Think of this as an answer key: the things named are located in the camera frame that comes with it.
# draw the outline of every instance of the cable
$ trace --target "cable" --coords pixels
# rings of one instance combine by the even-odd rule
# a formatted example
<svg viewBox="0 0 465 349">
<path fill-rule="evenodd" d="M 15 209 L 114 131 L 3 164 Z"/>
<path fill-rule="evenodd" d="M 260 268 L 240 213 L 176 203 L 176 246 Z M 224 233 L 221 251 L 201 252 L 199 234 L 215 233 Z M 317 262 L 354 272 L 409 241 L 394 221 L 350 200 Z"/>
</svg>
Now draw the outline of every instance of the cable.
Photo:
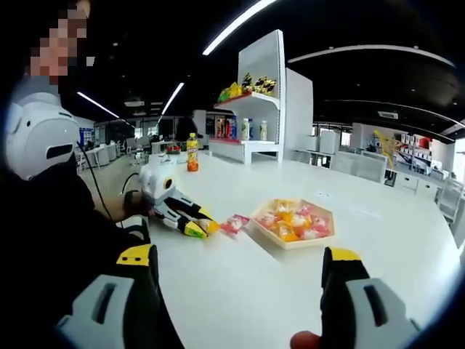
<svg viewBox="0 0 465 349">
<path fill-rule="evenodd" d="M 129 177 L 126 178 L 126 180 L 124 181 L 124 184 L 123 184 L 123 189 L 121 190 L 121 194 L 124 194 L 124 189 L 126 188 L 126 186 L 127 186 L 128 182 L 129 182 L 129 180 L 131 179 L 131 177 L 136 176 L 136 175 L 138 176 L 139 173 L 137 173 L 137 172 L 131 173 L 129 175 Z"/>
<path fill-rule="evenodd" d="M 97 178 L 95 178 L 94 170 L 92 169 L 92 165 L 90 164 L 89 158 L 87 157 L 86 152 L 84 149 L 81 147 L 79 142 L 76 142 L 78 144 L 79 149 L 81 149 L 82 153 L 84 154 L 84 157 L 86 158 L 87 164 L 89 165 L 90 173 L 92 173 L 92 178 L 94 178 L 95 186 L 97 187 L 97 192 L 99 193 L 100 200 L 102 202 L 103 208 L 108 214 L 108 217 L 113 221 L 113 218 L 111 217 L 110 211 L 107 209 L 107 205 L 105 205 L 105 202 L 103 201 L 102 193 L 100 192 L 99 184 L 97 183 Z"/>
</svg>

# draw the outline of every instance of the ceiling light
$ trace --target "ceiling light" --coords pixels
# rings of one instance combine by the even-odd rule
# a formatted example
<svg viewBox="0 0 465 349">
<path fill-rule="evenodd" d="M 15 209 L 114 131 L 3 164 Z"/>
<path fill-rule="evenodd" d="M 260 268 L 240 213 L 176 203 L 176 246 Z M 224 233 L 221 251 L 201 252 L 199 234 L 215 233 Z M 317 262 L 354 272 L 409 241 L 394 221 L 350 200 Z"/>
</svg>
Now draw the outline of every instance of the ceiling light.
<svg viewBox="0 0 465 349">
<path fill-rule="evenodd" d="M 242 15 L 237 17 L 231 24 L 229 24 L 203 51 L 204 56 L 210 55 L 219 44 L 221 44 L 229 35 L 231 35 L 237 28 L 244 24 L 247 20 L 252 18 L 258 12 L 262 11 L 268 5 L 271 5 L 277 0 L 260 0 L 256 4 L 249 7 Z"/>
<path fill-rule="evenodd" d="M 84 93 L 82 92 L 78 92 L 78 95 L 80 95 L 81 97 L 83 97 L 84 99 L 88 100 L 90 103 L 94 103 L 97 107 L 103 109 L 104 111 L 106 111 L 107 113 L 115 116 L 117 119 L 119 119 L 119 116 L 117 116 L 115 113 L 112 113 L 111 111 L 109 111 L 107 108 L 105 108 L 104 106 L 100 105 L 99 103 L 95 102 L 92 98 L 90 97 L 87 97 Z"/>
<path fill-rule="evenodd" d="M 161 112 L 161 115 L 165 114 L 166 109 L 168 109 L 169 105 L 171 104 L 171 102 L 173 102 L 173 99 L 176 97 L 176 95 L 179 93 L 179 91 L 181 91 L 181 88 L 183 86 L 184 86 L 184 82 L 181 82 L 181 83 L 179 83 L 179 85 L 177 85 L 177 88 L 174 90 L 173 94 L 169 98 L 167 104 L 165 105 L 165 108 L 163 108 L 163 111 Z"/>
</svg>

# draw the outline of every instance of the robotic hand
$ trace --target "robotic hand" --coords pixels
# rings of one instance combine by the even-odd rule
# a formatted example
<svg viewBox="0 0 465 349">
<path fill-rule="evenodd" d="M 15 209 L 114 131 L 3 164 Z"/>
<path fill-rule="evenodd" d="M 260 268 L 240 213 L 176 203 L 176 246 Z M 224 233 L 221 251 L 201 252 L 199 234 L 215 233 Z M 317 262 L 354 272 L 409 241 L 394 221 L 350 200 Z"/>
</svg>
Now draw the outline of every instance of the robotic hand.
<svg viewBox="0 0 465 349">
<path fill-rule="evenodd" d="M 165 225 L 188 236 L 206 238 L 219 230 L 219 225 L 199 205 L 176 188 L 175 165 L 146 164 L 139 172 L 142 193 L 155 216 Z"/>
</svg>

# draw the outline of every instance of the orange juice bottle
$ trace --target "orange juice bottle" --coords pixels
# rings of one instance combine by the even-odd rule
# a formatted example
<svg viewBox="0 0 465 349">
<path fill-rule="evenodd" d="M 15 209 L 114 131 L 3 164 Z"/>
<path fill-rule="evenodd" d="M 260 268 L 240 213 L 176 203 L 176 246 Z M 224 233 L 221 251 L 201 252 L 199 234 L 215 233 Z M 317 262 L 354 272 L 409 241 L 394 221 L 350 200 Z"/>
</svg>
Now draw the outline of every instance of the orange juice bottle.
<svg viewBox="0 0 465 349">
<path fill-rule="evenodd" d="M 191 133 L 187 140 L 187 170 L 189 172 L 198 171 L 198 142 L 195 133 Z"/>
</svg>

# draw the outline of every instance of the black ceiling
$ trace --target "black ceiling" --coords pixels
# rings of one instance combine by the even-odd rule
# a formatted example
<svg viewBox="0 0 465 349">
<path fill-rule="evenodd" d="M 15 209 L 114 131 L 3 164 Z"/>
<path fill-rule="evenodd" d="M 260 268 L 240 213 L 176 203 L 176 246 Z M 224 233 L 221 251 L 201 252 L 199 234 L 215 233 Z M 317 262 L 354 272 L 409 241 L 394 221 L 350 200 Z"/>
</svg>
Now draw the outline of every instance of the black ceiling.
<svg viewBox="0 0 465 349">
<path fill-rule="evenodd" d="M 186 85 L 167 115 L 212 109 L 221 89 L 237 79 L 238 52 L 279 28 L 286 60 L 329 47 L 388 44 L 418 46 L 456 66 L 413 53 L 370 49 L 287 63 L 313 80 L 316 121 L 415 127 L 413 132 L 439 134 L 454 123 L 436 114 L 465 119 L 465 27 L 459 1 L 278 0 L 203 56 L 209 42 L 254 2 L 93 1 L 83 54 L 95 56 L 95 64 L 80 64 L 63 104 L 78 116 L 113 119 L 78 97 L 79 90 L 130 119 L 133 110 L 124 101 L 133 97 L 165 103 L 183 81 Z M 400 119 L 381 119 L 377 111 L 395 111 Z"/>
</svg>

